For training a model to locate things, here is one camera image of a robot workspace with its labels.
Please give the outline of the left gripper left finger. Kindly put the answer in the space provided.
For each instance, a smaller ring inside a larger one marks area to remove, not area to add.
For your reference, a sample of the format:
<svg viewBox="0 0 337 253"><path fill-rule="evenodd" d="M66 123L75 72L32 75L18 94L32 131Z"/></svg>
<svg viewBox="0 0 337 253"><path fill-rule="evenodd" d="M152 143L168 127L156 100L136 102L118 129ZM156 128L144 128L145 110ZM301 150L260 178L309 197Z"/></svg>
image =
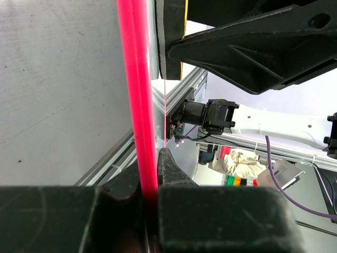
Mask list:
<svg viewBox="0 0 337 253"><path fill-rule="evenodd" d="M101 186L1 187L1 252L146 252L140 178Z"/></svg>

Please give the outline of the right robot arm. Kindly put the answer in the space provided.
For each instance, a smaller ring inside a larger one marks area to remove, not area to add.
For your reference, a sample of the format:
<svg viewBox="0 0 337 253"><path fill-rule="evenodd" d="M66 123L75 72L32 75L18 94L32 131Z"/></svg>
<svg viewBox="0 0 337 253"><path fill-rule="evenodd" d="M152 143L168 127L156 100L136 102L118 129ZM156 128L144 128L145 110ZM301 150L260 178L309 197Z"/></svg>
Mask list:
<svg viewBox="0 0 337 253"><path fill-rule="evenodd" d="M336 68L336 1L189 1L187 19L208 30L173 42L168 56L250 94L301 84ZM336 115L298 116L211 100L209 134L288 139L336 158Z"/></svg>

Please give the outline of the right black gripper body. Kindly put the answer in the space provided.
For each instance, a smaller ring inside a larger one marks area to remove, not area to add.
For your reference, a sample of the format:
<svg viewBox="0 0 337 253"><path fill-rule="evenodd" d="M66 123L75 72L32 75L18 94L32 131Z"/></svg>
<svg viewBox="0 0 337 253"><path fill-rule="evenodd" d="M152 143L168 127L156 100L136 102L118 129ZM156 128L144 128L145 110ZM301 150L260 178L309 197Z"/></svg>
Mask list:
<svg viewBox="0 0 337 253"><path fill-rule="evenodd" d="M313 1L189 1L187 19L212 27L237 23L241 20L253 21L253 27L272 28L288 26L283 18L276 21L271 17L256 19L256 16L275 12L295 5L302 7Z"/></svg>

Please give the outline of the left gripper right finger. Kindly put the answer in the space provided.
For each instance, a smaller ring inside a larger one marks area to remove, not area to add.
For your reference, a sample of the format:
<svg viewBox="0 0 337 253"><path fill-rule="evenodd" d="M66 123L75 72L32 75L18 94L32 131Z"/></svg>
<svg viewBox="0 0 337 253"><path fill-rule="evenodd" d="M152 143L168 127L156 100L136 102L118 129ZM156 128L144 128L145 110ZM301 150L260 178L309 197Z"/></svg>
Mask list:
<svg viewBox="0 0 337 253"><path fill-rule="evenodd" d="M199 186L168 148L158 155L162 252L305 252L284 197L264 187Z"/></svg>

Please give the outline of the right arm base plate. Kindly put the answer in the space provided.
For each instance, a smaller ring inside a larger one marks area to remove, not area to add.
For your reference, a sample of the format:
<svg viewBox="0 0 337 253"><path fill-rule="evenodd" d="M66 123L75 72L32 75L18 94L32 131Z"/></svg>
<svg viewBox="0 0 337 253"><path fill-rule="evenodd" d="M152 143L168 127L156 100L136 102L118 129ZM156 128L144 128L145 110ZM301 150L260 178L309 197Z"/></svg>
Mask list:
<svg viewBox="0 0 337 253"><path fill-rule="evenodd" d="M182 114L185 102L191 101L193 99L194 89L190 87L182 94L177 95L173 102L169 104L168 110L164 118L164 130L166 133L166 139L169 140L172 138L178 125L182 122Z"/></svg>

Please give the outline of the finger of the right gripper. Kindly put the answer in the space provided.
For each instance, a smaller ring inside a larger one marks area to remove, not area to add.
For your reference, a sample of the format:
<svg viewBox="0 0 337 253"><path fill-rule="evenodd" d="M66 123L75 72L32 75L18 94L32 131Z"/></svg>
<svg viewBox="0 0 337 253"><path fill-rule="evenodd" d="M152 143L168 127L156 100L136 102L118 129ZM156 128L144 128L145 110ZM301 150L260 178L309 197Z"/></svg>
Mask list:
<svg viewBox="0 0 337 253"><path fill-rule="evenodd" d="M336 1L313 1L256 16L288 26L253 27L250 20L208 26L175 41L171 59L201 67L251 94L301 84L336 68Z"/></svg>

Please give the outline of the pink framed whiteboard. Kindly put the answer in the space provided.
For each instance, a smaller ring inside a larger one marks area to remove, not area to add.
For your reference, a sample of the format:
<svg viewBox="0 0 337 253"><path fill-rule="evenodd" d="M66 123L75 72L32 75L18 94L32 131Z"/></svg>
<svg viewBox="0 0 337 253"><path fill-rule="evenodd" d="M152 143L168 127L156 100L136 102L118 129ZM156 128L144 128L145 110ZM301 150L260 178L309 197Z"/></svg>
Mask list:
<svg viewBox="0 0 337 253"><path fill-rule="evenodd" d="M91 187L76 183L132 131L146 252L156 35L155 1L1 1L1 187Z"/></svg>

